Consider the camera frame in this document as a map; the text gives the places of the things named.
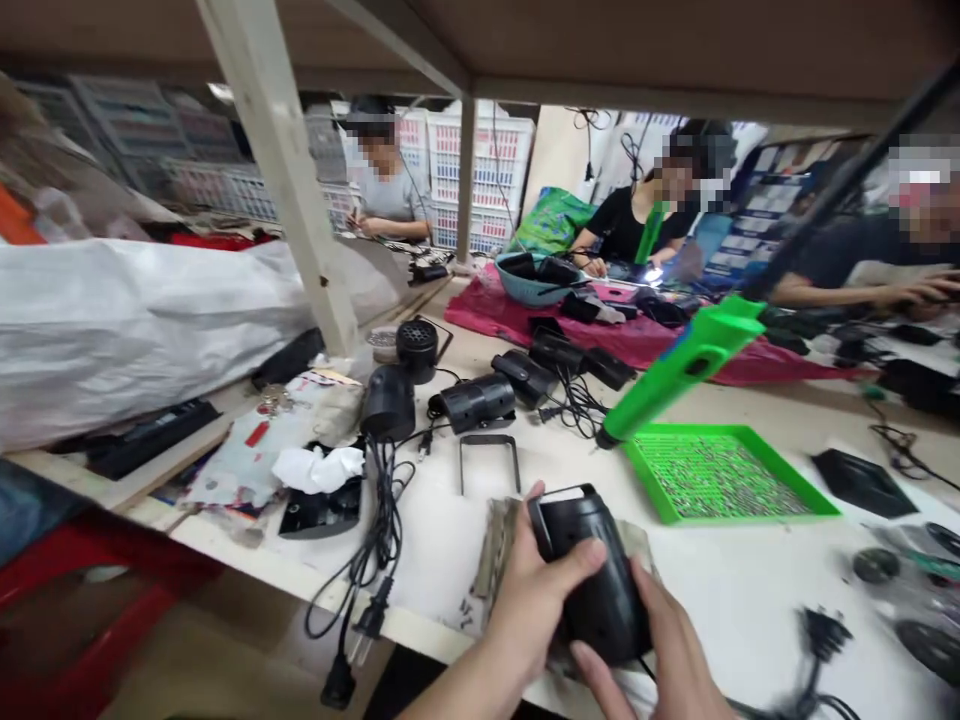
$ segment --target metal bracket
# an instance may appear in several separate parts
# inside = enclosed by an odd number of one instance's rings
[[[460,495],[464,496],[463,482],[463,446],[464,445],[509,445],[513,452],[513,477],[517,487],[517,494],[522,495],[520,489],[520,460],[517,456],[517,441],[510,435],[464,435],[460,438]]]

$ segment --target hand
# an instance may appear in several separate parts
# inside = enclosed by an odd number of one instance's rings
[[[560,623],[567,595],[607,559],[606,546],[596,538],[583,540],[549,565],[540,557],[527,500],[542,495],[543,489],[543,481],[538,480],[517,514],[507,571],[481,640],[491,656],[513,666],[523,678],[524,687],[546,666],[547,648]]]
[[[659,700],[653,720],[734,720],[733,710],[710,676],[686,610],[643,569],[638,558],[631,560],[630,568],[650,616],[657,651]],[[570,650],[607,720],[636,720],[610,668],[593,648],[576,641]]]

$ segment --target dark hair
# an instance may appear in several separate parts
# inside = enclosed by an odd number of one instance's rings
[[[393,144],[394,106],[382,95],[360,95],[350,103],[346,118],[338,124],[357,139],[379,139]]]

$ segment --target black shirt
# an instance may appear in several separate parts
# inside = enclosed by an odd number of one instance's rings
[[[910,242],[893,213],[837,220],[813,238],[794,272],[814,287],[841,288],[866,262],[871,267],[862,268],[861,280],[854,284],[888,284],[896,279],[894,268],[960,263],[960,242]]]
[[[614,190],[587,223],[587,230],[603,240],[599,254],[604,260],[632,263],[637,256],[644,223],[637,222],[633,216],[632,199],[629,186]],[[660,237],[653,244],[650,254],[653,255],[671,240],[686,237],[699,212],[700,208],[695,203],[681,203],[677,212],[663,221]]]

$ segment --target blue bowl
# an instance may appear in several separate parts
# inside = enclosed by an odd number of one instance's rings
[[[563,300],[569,293],[573,292],[568,287],[561,287],[555,283],[545,283],[540,282],[539,280],[527,280],[526,278],[517,277],[516,275],[511,275],[502,267],[500,267],[500,262],[508,258],[521,255],[522,253],[505,253],[503,255],[498,255],[497,259],[494,261],[494,264],[497,267],[497,273],[500,275],[500,282],[503,283],[503,291],[513,300],[516,300],[521,305],[526,307],[547,307],[548,305],[555,305],[556,303]],[[533,262],[537,267],[540,267],[541,261],[547,257],[542,253],[531,253],[533,256]],[[580,278],[585,278],[582,272],[580,273]]]

